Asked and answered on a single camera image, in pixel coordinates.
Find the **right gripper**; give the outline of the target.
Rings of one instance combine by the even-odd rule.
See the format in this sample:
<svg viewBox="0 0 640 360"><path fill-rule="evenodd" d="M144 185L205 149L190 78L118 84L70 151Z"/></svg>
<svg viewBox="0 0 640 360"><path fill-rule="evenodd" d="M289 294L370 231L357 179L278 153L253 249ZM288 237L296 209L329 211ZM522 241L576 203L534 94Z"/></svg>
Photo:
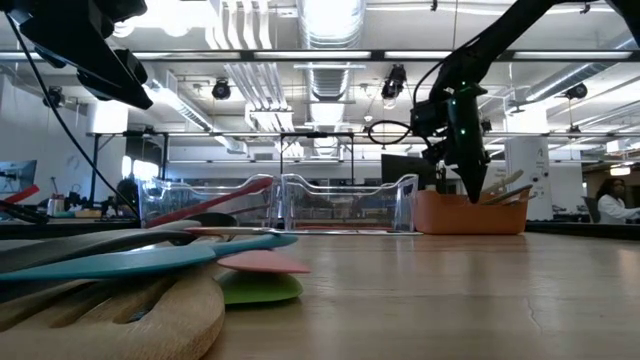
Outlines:
<svg viewBox="0 0 640 360"><path fill-rule="evenodd" d="M477 98L485 93L478 83L461 81L440 103L447 128L444 161L447 166L453 166L473 204L480 199L490 163L484 148L477 102Z"/></svg>

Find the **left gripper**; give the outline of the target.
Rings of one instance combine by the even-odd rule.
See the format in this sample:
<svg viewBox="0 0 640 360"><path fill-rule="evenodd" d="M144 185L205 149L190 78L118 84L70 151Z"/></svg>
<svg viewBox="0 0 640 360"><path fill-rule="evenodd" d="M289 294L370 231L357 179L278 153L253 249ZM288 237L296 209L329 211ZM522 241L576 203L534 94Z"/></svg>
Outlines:
<svg viewBox="0 0 640 360"><path fill-rule="evenodd" d="M141 16L145 0L0 0L39 55L54 67L72 66L80 83L96 98L146 110L153 105L143 85L140 60L128 49L105 41L115 24Z"/></svg>

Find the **pale handled utensil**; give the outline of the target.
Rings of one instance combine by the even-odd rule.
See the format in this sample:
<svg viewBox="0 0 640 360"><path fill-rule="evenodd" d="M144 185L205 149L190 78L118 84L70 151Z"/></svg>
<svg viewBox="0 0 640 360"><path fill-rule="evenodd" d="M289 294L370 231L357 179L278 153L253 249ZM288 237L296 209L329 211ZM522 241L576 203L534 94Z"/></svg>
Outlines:
<svg viewBox="0 0 640 360"><path fill-rule="evenodd" d="M496 205L504 200L507 200L509 198L512 198L516 195L519 195L523 192L529 191L531 188L533 187L532 184L526 185L526 186L522 186L520 188L517 188L515 190L509 191L509 192L505 192L501 195L498 195L496 197L490 198L489 200L483 201L480 203L480 205Z"/></svg>

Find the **blue silicone spatula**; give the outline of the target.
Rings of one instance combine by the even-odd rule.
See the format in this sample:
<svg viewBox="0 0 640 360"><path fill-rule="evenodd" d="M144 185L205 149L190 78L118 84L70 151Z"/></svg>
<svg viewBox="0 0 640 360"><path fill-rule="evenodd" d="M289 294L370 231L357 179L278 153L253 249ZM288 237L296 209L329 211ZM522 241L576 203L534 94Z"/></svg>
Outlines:
<svg viewBox="0 0 640 360"><path fill-rule="evenodd" d="M0 281L106 279L156 274L200 265L250 250L266 250L294 244L291 234L268 233L247 240L196 243L146 250L105 253L0 274Z"/></svg>

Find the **orange plastic bin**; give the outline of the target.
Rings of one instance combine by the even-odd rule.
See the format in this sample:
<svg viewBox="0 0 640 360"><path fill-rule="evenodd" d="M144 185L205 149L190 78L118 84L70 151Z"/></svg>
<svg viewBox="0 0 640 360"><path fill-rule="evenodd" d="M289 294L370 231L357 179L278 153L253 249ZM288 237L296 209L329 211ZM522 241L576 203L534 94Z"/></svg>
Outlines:
<svg viewBox="0 0 640 360"><path fill-rule="evenodd" d="M528 189L494 205L421 190L413 197L412 218L415 229L428 235L517 235L525 230L528 201Z"/></svg>

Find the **white column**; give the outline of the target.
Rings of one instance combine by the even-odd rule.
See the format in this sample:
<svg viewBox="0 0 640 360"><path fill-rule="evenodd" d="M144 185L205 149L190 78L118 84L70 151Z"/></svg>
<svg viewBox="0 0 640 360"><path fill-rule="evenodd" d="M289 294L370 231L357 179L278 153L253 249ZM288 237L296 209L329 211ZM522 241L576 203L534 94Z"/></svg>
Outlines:
<svg viewBox="0 0 640 360"><path fill-rule="evenodd" d="M505 165L508 175L521 170L523 174L508 187L514 190L531 185L534 195L528 203L527 219L551 220L552 196L548 140L543 137L516 137L506 141Z"/></svg>

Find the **black monitor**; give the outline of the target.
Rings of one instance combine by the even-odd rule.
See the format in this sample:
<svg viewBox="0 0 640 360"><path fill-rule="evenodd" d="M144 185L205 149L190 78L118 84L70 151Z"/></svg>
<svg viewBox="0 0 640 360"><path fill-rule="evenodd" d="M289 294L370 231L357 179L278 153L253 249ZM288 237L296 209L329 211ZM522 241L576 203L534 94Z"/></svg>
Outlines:
<svg viewBox="0 0 640 360"><path fill-rule="evenodd" d="M418 189L437 184L436 166L420 157L381 155L381 179L384 183L396 183L405 175L418 176Z"/></svg>

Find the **clear plastic bin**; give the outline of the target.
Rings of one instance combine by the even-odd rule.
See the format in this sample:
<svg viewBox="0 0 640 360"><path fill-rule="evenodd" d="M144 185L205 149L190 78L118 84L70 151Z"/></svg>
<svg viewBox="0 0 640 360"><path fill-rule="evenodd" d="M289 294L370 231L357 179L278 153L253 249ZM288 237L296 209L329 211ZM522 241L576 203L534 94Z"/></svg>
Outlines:
<svg viewBox="0 0 640 360"><path fill-rule="evenodd" d="M281 176L280 216L286 230L414 230L418 176L379 186L313 185L298 174Z"/></svg>
<svg viewBox="0 0 640 360"><path fill-rule="evenodd" d="M141 224L150 228L205 213L232 216L239 225L269 225L277 208L280 181L256 174L239 185L192 186L152 179L141 181Z"/></svg>

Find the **person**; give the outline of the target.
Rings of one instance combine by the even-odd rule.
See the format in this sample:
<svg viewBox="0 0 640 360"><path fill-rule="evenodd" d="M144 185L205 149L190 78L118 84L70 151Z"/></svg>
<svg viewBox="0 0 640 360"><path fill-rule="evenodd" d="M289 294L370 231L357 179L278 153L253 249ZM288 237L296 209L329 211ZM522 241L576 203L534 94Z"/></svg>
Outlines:
<svg viewBox="0 0 640 360"><path fill-rule="evenodd" d="M628 221L640 219L640 207L627 208L624 202L625 182L621 178L603 181L596 193L600 224L624 225Z"/></svg>

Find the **grey desk monitor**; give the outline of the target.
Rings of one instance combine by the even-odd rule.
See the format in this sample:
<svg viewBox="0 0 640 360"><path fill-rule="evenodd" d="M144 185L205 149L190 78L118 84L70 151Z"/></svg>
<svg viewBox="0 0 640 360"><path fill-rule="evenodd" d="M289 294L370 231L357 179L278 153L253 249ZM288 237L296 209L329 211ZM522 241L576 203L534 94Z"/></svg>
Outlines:
<svg viewBox="0 0 640 360"><path fill-rule="evenodd" d="M32 186L37 161L0 162L0 194L15 194Z"/></svg>

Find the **red object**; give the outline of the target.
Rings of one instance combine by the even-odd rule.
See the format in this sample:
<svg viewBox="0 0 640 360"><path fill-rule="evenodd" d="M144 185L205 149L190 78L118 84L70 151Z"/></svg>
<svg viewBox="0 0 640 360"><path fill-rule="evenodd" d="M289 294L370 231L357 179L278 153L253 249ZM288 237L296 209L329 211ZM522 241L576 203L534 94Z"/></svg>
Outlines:
<svg viewBox="0 0 640 360"><path fill-rule="evenodd" d="M4 201L11 204L16 204L16 203L19 203L20 201L23 201L37 194L39 191L40 191L40 188L37 185L31 185L27 187L25 190L5 198Z"/></svg>

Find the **pink silicone spatula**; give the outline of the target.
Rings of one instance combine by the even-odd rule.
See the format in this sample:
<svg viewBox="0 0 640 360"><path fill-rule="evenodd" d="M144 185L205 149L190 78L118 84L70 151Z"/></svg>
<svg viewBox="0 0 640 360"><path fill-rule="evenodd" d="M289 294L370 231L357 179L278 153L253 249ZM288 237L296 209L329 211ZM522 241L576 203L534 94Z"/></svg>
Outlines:
<svg viewBox="0 0 640 360"><path fill-rule="evenodd" d="M236 271L307 274L311 270L298 260L272 250L251 250L220 258L217 264Z"/></svg>

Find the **green silicone spatula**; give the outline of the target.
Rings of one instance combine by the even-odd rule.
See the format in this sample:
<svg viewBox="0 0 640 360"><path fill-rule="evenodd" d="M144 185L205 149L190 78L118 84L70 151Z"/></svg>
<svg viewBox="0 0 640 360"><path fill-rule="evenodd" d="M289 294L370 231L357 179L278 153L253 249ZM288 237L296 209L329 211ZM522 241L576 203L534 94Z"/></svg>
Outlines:
<svg viewBox="0 0 640 360"><path fill-rule="evenodd" d="M303 293L301 283L289 274L230 271L216 281L226 305L285 301Z"/></svg>

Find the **wooden slotted spatula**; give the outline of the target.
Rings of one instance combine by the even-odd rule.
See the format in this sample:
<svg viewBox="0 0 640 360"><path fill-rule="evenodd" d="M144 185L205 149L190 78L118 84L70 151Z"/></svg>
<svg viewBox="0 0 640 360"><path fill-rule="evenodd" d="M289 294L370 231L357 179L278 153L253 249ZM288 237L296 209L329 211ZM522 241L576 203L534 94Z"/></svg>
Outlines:
<svg viewBox="0 0 640 360"><path fill-rule="evenodd" d="M0 304L0 360L199 360L224 316L201 271L74 281Z"/></svg>

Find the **silver ceiling air duct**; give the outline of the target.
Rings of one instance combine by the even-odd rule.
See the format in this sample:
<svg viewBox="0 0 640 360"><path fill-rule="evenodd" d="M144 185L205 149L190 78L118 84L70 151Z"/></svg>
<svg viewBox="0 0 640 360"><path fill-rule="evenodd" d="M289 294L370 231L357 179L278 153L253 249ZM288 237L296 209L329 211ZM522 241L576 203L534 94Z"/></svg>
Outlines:
<svg viewBox="0 0 640 360"><path fill-rule="evenodd" d="M296 0L302 47L307 50L353 50L359 46L366 0ZM309 116L320 131L342 122L351 70L346 62L311 63L305 71Z"/></svg>

